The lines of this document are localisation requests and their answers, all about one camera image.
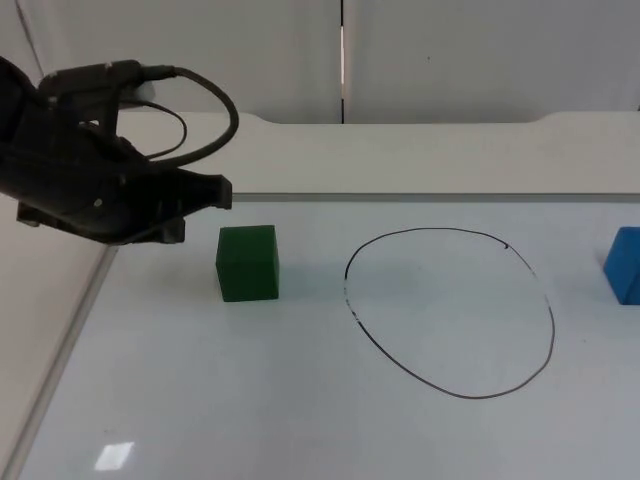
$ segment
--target black cable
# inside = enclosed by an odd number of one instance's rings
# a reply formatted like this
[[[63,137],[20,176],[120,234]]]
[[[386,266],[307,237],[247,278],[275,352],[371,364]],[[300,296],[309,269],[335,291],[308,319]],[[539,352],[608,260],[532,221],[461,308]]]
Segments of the black cable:
[[[529,272],[531,273],[533,278],[538,280],[538,276],[536,275],[535,270],[531,267],[531,265],[529,265],[529,262],[527,262],[524,259],[524,257],[522,255],[520,255],[520,253],[515,248],[513,248],[511,245],[509,245],[504,240],[496,237],[495,235],[491,235],[489,233],[478,232],[478,231],[475,231],[475,230],[467,230],[467,229],[464,229],[464,228],[455,228],[455,227],[418,227],[418,228],[409,228],[409,229],[406,229],[406,230],[398,230],[396,232],[385,233],[383,235],[379,235],[378,237],[376,237],[376,238],[374,238],[372,240],[369,240],[368,242],[360,245],[360,247],[358,247],[358,249],[353,253],[351,258],[349,259],[349,262],[347,263],[347,267],[346,267],[346,269],[344,271],[344,299],[345,299],[347,307],[349,307],[349,310],[351,311],[351,315],[355,319],[356,324],[358,325],[358,327],[360,327],[360,329],[367,336],[369,341],[371,343],[373,343],[373,345],[378,350],[380,350],[380,352],[382,352],[382,354],[385,357],[387,357],[389,360],[391,360],[391,362],[393,362],[393,364],[396,365],[398,368],[400,368],[402,371],[404,371],[405,373],[408,373],[409,375],[411,375],[413,378],[415,378],[419,382],[422,382],[425,385],[427,385],[427,386],[429,386],[431,388],[434,388],[435,390],[438,390],[439,392],[442,392],[442,393],[445,393],[447,395],[450,395],[452,397],[462,398],[462,399],[465,399],[465,400],[487,400],[489,398],[496,398],[496,397],[502,397],[504,395],[508,395],[508,394],[513,393],[513,392],[515,392],[517,390],[520,390],[524,386],[528,385],[534,378],[536,378],[540,374],[540,372],[542,372],[547,367],[547,365],[549,365],[549,362],[551,361],[551,356],[553,354],[553,346],[555,344],[555,339],[556,339],[556,321],[555,321],[555,317],[553,315],[553,310],[551,309],[551,302],[549,302],[549,298],[547,297],[546,293],[543,293],[543,296],[544,296],[544,301],[547,304],[547,310],[549,312],[549,318],[551,320],[551,339],[549,341],[549,348],[547,350],[547,356],[546,356],[544,362],[542,362],[542,365],[540,367],[538,367],[538,369],[536,371],[534,371],[531,375],[529,375],[529,377],[527,377],[523,382],[519,383],[515,387],[511,387],[511,388],[508,388],[507,390],[503,390],[503,391],[500,391],[500,392],[497,392],[497,393],[491,393],[491,394],[488,394],[488,395],[465,395],[465,394],[462,394],[462,393],[452,392],[451,390],[447,390],[446,388],[441,387],[439,385],[436,385],[435,383],[427,380],[426,378],[421,377],[420,375],[418,375],[417,373],[412,371],[409,367],[407,367],[403,363],[401,363],[399,360],[396,360],[395,357],[393,355],[391,355],[389,352],[387,352],[387,350],[385,350],[385,348],[380,344],[380,342],[378,342],[375,339],[375,337],[369,332],[369,330],[367,330],[367,328],[364,326],[364,324],[362,323],[362,321],[358,317],[358,314],[356,313],[355,309],[351,306],[351,302],[349,301],[349,292],[348,292],[348,289],[347,289],[347,283],[348,283],[348,279],[349,279],[349,269],[351,268],[351,265],[353,264],[353,261],[355,260],[356,256],[364,248],[366,248],[367,246],[371,245],[374,242],[377,242],[378,240],[382,240],[383,238],[391,237],[393,235],[400,235],[402,233],[418,232],[418,231],[423,231],[423,230],[449,230],[449,231],[454,231],[454,232],[470,233],[470,234],[473,234],[473,235],[479,235],[481,237],[487,237],[487,238],[490,238],[491,240],[495,240],[496,242],[499,242],[502,245],[504,245],[505,250],[506,249],[511,249],[511,251],[513,251],[513,253],[515,253],[516,256],[520,259],[520,261],[522,261],[522,263],[527,267],[527,269],[529,270]]]
[[[154,158],[158,158],[158,157],[162,157],[164,155],[168,155],[169,153],[173,153],[175,152],[177,149],[179,149],[182,145],[184,145],[184,142],[187,141],[187,136],[188,136],[188,132],[189,132],[189,128],[187,127],[187,122],[184,121],[184,118],[182,118],[178,113],[174,112],[173,110],[167,108],[167,107],[163,107],[162,105],[159,105],[157,103],[154,102],[149,102],[147,100],[138,100],[136,98],[125,98],[120,100],[119,102],[122,105],[134,105],[137,107],[149,107],[149,108],[153,108],[154,110],[158,110],[160,112],[166,113],[168,115],[171,115],[173,118],[175,118],[176,120],[178,120],[180,122],[180,124],[182,125],[182,138],[180,139],[180,141],[173,147],[171,148],[167,148],[166,150],[162,150],[160,152],[156,152],[156,153],[152,153],[151,155],[146,155],[147,160],[153,160]]]
[[[229,96],[215,83],[207,80],[201,75],[198,75],[191,70],[186,68],[175,67],[172,68],[173,76],[183,77],[192,82],[197,83],[201,87],[205,88],[209,92],[213,93],[220,102],[225,106],[227,112],[229,113],[229,126],[227,130],[220,135],[213,142],[201,147],[193,152],[186,153],[184,155],[178,155],[177,157],[167,158],[164,160],[159,160],[157,162],[153,162],[150,164],[150,167],[154,170],[165,170],[165,169],[173,169],[184,167],[185,165],[189,165],[190,163],[197,162],[198,160],[203,159],[204,157],[211,155],[212,153],[220,150],[224,147],[229,141],[233,138],[233,136],[238,131],[238,126],[240,125],[240,116],[238,115],[238,110],[236,106],[233,104],[233,101]]]

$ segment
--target white wall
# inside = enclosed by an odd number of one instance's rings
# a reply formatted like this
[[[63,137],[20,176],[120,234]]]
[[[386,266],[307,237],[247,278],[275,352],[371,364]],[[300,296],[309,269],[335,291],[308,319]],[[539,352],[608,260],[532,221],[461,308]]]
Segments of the white wall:
[[[638,0],[345,0],[348,122],[640,104]]]
[[[45,72],[122,59],[173,64],[218,83],[244,112],[275,122],[340,121],[337,0],[20,0]],[[169,80],[157,100],[222,107]]]

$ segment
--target blue cube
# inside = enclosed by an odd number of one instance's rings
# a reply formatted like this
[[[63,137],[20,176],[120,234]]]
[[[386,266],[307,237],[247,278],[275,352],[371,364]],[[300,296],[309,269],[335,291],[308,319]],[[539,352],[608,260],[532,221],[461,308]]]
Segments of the blue cube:
[[[604,273],[621,304],[640,305],[640,227],[618,230]]]

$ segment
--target cable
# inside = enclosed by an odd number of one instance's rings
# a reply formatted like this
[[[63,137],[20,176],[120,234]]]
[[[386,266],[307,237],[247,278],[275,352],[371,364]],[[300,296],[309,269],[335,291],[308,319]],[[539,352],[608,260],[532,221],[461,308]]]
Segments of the cable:
[[[171,148],[167,148],[166,150],[162,150],[162,151],[157,152],[157,153],[152,153],[151,155],[146,155],[147,160],[153,160],[154,158],[162,157],[164,155],[168,155],[169,153],[173,153],[177,149],[179,149],[182,145],[184,145],[184,142],[187,141],[187,135],[188,135],[188,131],[189,131],[189,129],[187,127],[187,122],[185,122],[184,118],[182,118],[179,114],[177,114],[173,110],[170,110],[169,108],[163,107],[162,105],[159,105],[159,104],[154,103],[154,102],[149,102],[147,100],[138,100],[138,99],[135,99],[135,98],[125,98],[125,99],[120,100],[119,103],[122,104],[122,105],[134,105],[134,106],[137,106],[137,107],[153,108],[154,110],[158,110],[160,112],[164,112],[166,114],[171,115],[173,118],[178,120],[180,122],[180,124],[182,125],[182,138],[180,139],[180,141],[175,146],[173,146]]]
[[[184,167],[185,165],[189,165],[190,163],[197,162],[198,160],[201,160],[204,157],[211,155],[212,153],[220,150],[227,143],[229,143],[229,141],[233,138],[233,136],[238,131],[238,126],[240,125],[240,117],[238,115],[238,110],[236,109],[236,106],[233,104],[233,101],[231,100],[231,98],[229,98],[229,96],[220,87],[218,87],[215,83],[211,82],[210,80],[207,80],[203,76],[198,75],[197,73],[191,70],[188,70],[186,68],[174,67],[172,68],[172,70],[173,70],[174,76],[183,77],[188,80],[191,80],[192,82],[197,83],[201,87],[213,93],[218,98],[218,100],[222,102],[222,104],[227,109],[227,112],[229,113],[229,126],[227,127],[227,130],[222,135],[220,135],[216,140],[205,145],[204,147],[201,147],[197,150],[194,150],[193,152],[186,153],[184,155],[179,155],[177,157],[167,158],[164,160],[153,162],[150,165],[150,167],[153,168],[154,170],[164,170],[164,169]]]

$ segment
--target white tabletop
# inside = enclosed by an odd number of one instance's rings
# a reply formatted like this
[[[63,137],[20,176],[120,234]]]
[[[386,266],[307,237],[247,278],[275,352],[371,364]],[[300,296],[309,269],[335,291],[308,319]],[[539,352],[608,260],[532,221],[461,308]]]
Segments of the white tabletop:
[[[274,224],[277,301],[223,303],[218,229]],[[602,262],[636,204],[239,203],[187,221],[183,245],[118,252],[22,472],[164,480],[633,478],[640,322]],[[487,394],[451,398],[390,362]]]
[[[190,136],[182,151],[226,126],[222,114],[185,116]],[[635,194],[638,127],[635,113],[557,114],[515,125],[392,126],[278,125],[242,115],[237,138],[192,169],[225,174],[236,193]],[[120,132],[148,152],[180,136],[170,117],[156,113],[123,114]],[[7,347],[0,349],[2,364],[10,365],[0,370],[5,460],[101,252],[68,235],[16,224],[13,209],[3,201],[1,245],[9,253],[1,294],[12,307],[2,325]],[[15,252],[24,253],[18,258]],[[34,305],[24,295],[34,288],[46,294],[52,283],[60,289],[54,297]]]
[[[29,418],[103,248],[16,218],[0,198],[0,471]]]

